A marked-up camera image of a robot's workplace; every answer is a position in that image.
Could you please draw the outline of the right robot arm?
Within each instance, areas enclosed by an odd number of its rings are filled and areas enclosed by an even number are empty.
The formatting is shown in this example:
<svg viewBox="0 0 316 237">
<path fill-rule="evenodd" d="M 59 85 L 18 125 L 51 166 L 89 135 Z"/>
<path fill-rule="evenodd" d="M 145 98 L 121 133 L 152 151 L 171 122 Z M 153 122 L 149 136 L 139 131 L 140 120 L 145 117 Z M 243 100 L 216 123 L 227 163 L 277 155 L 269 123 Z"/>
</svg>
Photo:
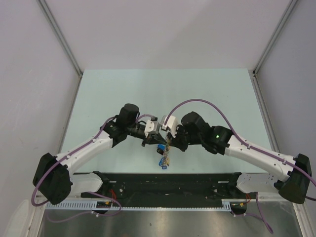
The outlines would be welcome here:
<svg viewBox="0 0 316 237">
<path fill-rule="evenodd" d="M 178 121 L 174 116 L 162 119 L 162 129 L 168 131 L 170 146 L 185 151 L 190 145 L 201 145 L 208 152 L 243 160 L 265 173 L 236 173 L 228 185 L 228 193 L 239 198 L 244 193 L 278 193 L 282 198 L 303 204 L 311 182 L 312 170 L 306 155 L 285 155 L 256 145 L 223 126 L 210 126 L 196 112 Z"/>
</svg>

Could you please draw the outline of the round metal keyring organiser disc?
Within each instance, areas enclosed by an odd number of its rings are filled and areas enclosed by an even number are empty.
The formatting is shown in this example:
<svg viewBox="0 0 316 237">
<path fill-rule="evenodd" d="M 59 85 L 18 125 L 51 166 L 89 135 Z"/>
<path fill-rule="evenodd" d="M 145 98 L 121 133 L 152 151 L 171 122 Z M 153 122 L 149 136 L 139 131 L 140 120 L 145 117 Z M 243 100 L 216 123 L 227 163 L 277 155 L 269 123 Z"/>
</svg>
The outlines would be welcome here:
<svg viewBox="0 0 316 237">
<path fill-rule="evenodd" d="M 162 155 L 158 165 L 162 168 L 162 170 L 166 170 L 170 165 L 170 158 L 168 156 L 170 150 L 166 151 L 164 145 L 157 145 L 157 152 Z"/>
</svg>

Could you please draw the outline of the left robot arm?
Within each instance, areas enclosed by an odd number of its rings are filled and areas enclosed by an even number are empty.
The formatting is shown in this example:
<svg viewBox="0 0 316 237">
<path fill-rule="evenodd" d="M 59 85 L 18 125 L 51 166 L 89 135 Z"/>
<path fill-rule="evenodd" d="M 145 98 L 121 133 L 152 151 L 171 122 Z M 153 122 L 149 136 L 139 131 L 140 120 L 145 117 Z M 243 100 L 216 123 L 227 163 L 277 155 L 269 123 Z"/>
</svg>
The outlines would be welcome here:
<svg viewBox="0 0 316 237">
<path fill-rule="evenodd" d="M 140 114 L 134 104 L 125 104 L 119 114 L 108 118 L 98 132 L 80 145 L 65 153 L 44 154 L 38 163 L 32 184 L 31 204 L 35 207 L 46 203 L 59 204 L 69 195 L 94 193 L 102 198 L 108 194 L 109 185 L 98 173 L 76 175 L 78 169 L 100 153 L 114 148 L 128 136 L 141 139 L 143 144 L 159 144 L 156 116 Z"/>
</svg>

